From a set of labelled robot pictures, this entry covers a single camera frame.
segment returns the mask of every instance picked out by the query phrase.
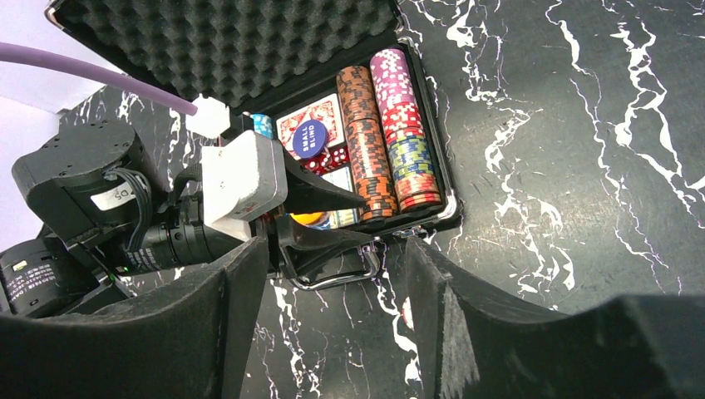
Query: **marble surface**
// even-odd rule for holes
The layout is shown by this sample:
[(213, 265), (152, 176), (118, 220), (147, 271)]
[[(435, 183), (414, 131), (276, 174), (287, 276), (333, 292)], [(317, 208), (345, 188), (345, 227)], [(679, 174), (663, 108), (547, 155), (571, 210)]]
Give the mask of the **marble surface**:
[[(464, 204), (461, 226), (427, 242), (566, 313), (620, 293), (705, 292), (705, 1), (401, 8)], [(62, 128), (102, 119), (130, 122), (167, 182), (207, 143), (178, 113), (113, 89)], [(304, 293), (267, 282), (243, 397), (419, 397), (402, 248), (388, 242), (365, 283)], [(126, 282), (140, 293), (183, 273)]]

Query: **white 3d printed mount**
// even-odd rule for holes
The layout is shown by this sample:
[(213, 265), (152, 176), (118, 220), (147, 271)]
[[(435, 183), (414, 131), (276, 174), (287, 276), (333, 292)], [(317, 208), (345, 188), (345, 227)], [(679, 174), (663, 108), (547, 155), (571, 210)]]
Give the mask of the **white 3d printed mount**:
[(236, 239), (250, 239), (249, 222), (287, 198), (283, 147), (254, 131), (203, 147), (201, 164), (205, 225)]

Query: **playing card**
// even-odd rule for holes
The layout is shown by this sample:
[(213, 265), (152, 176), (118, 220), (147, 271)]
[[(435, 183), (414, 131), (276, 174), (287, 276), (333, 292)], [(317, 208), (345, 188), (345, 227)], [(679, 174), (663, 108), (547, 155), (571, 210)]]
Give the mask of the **playing card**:
[(282, 142), (289, 154), (297, 160), (301, 158), (293, 152), (293, 133), (301, 123), (311, 119), (321, 121), (328, 129), (327, 147), (333, 147), (345, 141), (338, 94), (333, 93), (277, 119), (279, 141)]

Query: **case latch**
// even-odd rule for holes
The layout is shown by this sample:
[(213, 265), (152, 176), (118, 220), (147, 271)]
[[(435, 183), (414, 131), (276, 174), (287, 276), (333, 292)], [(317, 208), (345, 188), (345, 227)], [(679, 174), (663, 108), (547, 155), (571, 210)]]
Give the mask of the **case latch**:
[(408, 239), (409, 237), (418, 237), (419, 234), (428, 234), (426, 232), (426, 229), (422, 228), (421, 226), (414, 226), (410, 229), (405, 229), (405, 230), (399, 230), (395, 231), (392, 233), (392, 235), (396, 237), (400, 237), (402, 239)]
[(368, 280), (377, 276), (377, 273), (379, 273), (382, 266), (379, 262), (379, 257), (377, 256), (377, 248), (375, 247), (374, 241), (370, 244), (364, 244), (357, 247), (357, 252), (364, 259), (363, 270), (357, 272), (340, 273), (330, 277), (321, 278), (314, 282), (305, 281), (300, 277), (293, 278), (290, 281), (298, 289), (302, 289), (304, 291), (315, 291), (319, 289), (337, 287), (338, 285), (353, 283), (356, 281)]

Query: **red die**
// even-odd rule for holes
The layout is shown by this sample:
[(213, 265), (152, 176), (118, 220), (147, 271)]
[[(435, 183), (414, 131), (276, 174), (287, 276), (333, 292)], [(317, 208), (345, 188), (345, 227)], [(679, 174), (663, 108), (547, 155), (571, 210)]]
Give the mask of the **red die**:
[(333, 157), (330, 154), (321, 154), (321, 168), (326, 172), (332, 172), (337, 167), (333, 162)]
[(345, 145), (333, 151), (333, 164), (336, 168), (347, 164), (349, 161), (348, 148)]
[(326, 170), (321, 167), (321, 164), (320, 162), (318, 162), (318, 160), (307, 160), (303, 167), (319, 176), (326, 173)]

